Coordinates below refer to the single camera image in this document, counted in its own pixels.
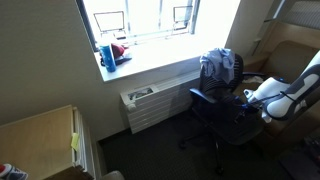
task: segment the beige wall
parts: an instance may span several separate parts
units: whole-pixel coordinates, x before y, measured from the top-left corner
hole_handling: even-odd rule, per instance
[[[199,68],[181,62],[102,83],[74,0],[0,0],[0,23],[0,124],[73,104],[100,140],[128,128],[119,92]]]
[[[241,0],[226,47],[242,57],[250,56],[252,46],[274,0]]]

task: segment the chair wheel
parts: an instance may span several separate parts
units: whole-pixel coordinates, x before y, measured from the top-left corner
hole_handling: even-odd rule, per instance
[[[179,143],[179,148],[184,150],[187,148],[187,143],[186,141],[182,140],[180,143]]]
[[[223,167],[216,167],[216,173],[221,176],[224,173]]]

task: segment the window pane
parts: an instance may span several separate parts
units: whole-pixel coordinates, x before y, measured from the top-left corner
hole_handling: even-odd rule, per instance
[[[173,28],[174,17],[173,8],[178,6],[193,5],[192,0],[163,0],[161,14],[161,29],[168,30]]]
[[[129,0],[130,34],[154,33],[159,30],[159,0]]]
[[[100,31],[124,29],[123,11],[94,13]]]
[[[86,7],[87,15],[89,18],[89,22],[96,40],[101,38],[101,30],[108,29],[109,26],[119,26],[119,22],[115,22],[115,24],[100,23],[100,28],[94,17],[95,13],[106,13],[106,12],[116,12],[116,11],[125,11],[125,1],[124,0],[83,0],[83,3]],[[110,19],[111,16],[101,16],[99,20],[104,21],[106,19]]]

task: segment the radiator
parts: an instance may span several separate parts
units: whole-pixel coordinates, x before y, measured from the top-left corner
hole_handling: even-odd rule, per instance
[[[199,71],[121,93],[132,133],[137,133],[191,105],[190,88],[199,86]]]

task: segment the office chair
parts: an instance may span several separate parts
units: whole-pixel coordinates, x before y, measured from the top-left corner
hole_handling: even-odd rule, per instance
[[[222,175],[224,169],[219,156],[219,144],[217,138],[227,141],[232,145],[242,145],[251,140],[262,130],[262,123],[256,119],[256,112],[244,110],[243,103],[232,92],[243,80],[243,60],[235,54],[234,79],[227,84],[223,80],[205,76],[205,68],[202,65],[200,71],[199,89],[190,89],[192,97],[191,110],[195,117],[209,129],[191,137],[184,138],[179,146],[186,148],[186,143],[204,135],[213,138],[215,143],[215,156],[217,161],[216,173]]]

